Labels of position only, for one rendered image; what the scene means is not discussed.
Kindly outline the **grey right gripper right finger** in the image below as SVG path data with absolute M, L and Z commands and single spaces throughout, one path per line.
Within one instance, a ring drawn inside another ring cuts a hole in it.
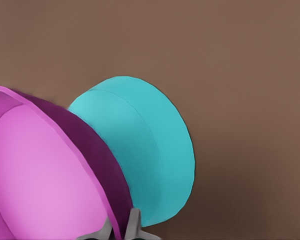
M 128 219 L 128 224 L 124 240 L 162 240 L 160 237 L 145 232 L 141 227 L 141 211 L 138 208 L 132 208 Z

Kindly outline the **blue plate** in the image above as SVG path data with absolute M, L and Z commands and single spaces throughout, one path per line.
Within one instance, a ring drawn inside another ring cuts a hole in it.
M 193 144 L 182 116 L 159 89 L 115 76 L 82 93 L 68 109 L 111 150 L 143 227 L 165 222 L 185 206 L 195 179 Z

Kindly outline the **pink plate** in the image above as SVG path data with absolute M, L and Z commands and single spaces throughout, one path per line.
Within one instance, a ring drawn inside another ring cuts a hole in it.
M 0 240 L 74 240 L 105 220 L 123 239 L 131 208 L 120 165 L 88 124 L 0 86 Z

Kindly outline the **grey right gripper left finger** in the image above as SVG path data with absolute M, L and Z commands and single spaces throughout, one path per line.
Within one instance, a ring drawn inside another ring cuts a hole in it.
M 112 230 L 112 224 L 107 217 L 100 230 L 79 236 L 76 238 L 76 240 L 110 240 Z

